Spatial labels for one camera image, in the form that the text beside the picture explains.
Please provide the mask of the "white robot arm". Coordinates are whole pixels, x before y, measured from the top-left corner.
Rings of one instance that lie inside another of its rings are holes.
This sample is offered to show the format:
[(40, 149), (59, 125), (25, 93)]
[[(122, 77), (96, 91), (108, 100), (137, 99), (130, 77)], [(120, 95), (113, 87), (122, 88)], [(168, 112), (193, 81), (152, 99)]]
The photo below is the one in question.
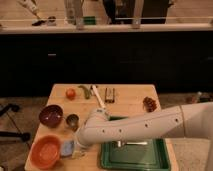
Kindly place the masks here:
[(183, 137), (210, 141), (205, 171), (213, 171), (213, 102), (179, 105), (114, 121), (98, 108), (78, 128), (75, 143), (86, 149), (110, 141)]

